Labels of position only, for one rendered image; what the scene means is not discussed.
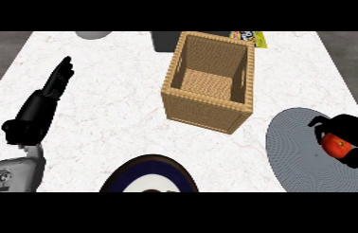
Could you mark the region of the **tan wicker basket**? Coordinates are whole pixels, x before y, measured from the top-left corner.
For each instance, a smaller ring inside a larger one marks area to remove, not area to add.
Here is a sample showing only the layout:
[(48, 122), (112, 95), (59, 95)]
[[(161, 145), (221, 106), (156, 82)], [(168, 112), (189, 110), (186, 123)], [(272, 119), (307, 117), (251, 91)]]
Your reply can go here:
[(161, 89), (165, 117), (232, 134), (252, 114), (254, 44), (180, 33)]

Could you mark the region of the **red tomato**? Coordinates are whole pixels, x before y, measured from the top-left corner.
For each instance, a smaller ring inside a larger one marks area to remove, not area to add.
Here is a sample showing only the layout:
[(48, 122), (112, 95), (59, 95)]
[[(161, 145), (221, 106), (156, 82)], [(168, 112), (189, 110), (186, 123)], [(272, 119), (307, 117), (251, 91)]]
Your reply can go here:
[(353, 145), (332, 134), (323, 135), (320, 139), (320, 147), (325, 153), (338, 159), (341, 159), (353, 149)]

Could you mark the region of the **blue and white plate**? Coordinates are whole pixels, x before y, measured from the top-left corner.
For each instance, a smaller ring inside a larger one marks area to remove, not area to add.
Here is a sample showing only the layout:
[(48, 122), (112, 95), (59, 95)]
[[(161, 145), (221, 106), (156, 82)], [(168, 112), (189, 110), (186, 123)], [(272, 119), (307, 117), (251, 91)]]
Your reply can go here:
[(198, 188), (183, 166), (168, 157), (147, 154), (116, 168), (100, 192), (198, 192)]

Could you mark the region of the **yellow snack packet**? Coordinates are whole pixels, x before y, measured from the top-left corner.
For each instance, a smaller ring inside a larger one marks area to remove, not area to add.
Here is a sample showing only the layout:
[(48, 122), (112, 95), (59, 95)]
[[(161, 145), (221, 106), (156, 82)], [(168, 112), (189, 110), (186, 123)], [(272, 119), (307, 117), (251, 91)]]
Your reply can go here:
[(232, 31), (229, 37), (251, 42), (255, 47), (267, 47), (266, 37), (261, 31)]

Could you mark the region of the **grey round object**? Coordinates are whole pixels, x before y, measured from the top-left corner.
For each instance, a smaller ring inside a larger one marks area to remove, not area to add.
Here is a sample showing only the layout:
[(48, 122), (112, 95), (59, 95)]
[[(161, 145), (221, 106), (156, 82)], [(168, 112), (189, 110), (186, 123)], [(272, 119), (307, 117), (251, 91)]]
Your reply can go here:
[(97, 40), (109, 35), (109, 31), (76, 31), (75, 34), (84, 40)]

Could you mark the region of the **round grey placemat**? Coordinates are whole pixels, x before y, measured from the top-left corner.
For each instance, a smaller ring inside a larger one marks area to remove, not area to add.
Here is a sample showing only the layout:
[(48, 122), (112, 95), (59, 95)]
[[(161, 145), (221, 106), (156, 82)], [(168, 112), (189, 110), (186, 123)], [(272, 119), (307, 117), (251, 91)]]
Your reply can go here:
[(314, 128), (307, 124), (325, 114), (291, 108), (273, 117), (266, 132), (270, 169), (286, 192), (358, 192), (358, 169), (351, 169), (320, 148)]

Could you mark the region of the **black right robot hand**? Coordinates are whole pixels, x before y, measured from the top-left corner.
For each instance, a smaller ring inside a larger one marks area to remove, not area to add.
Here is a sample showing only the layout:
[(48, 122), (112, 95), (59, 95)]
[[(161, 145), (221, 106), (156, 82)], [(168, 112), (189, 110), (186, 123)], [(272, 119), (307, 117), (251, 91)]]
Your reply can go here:
[(350, 168), (358, 169), (358, 117), (345, 114), (340, 114), (332, 118), (314, 116), (307, 126), (314, 128), (314, 137), (319, 145), (325, 134), (335, 135), (353, 145), (347, 155), (341, 159), (335, 159)]

